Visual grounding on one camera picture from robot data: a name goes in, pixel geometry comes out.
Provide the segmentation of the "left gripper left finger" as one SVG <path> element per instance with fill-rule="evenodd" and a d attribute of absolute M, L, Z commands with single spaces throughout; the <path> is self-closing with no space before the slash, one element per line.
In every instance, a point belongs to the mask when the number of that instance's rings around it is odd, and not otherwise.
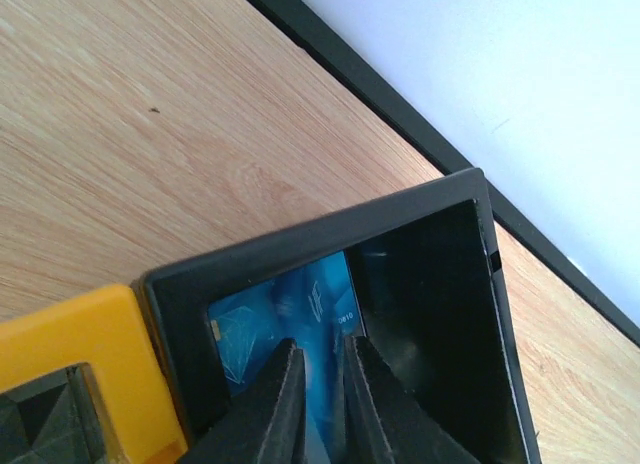
<path fill-rule="evenodd" d="M 181 463 L 304 463 L 306 374 L 303 351 L 285 338 L 231 411 Z"/>

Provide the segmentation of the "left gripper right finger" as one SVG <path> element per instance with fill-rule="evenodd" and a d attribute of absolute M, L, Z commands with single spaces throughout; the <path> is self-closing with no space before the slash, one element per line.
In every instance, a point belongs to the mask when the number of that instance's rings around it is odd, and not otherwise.
<path fill-rule="evenodd" d="M 407 394 L 364 336 L 344 339 L 349 463 L 475 463 L 477 459 Z"/>

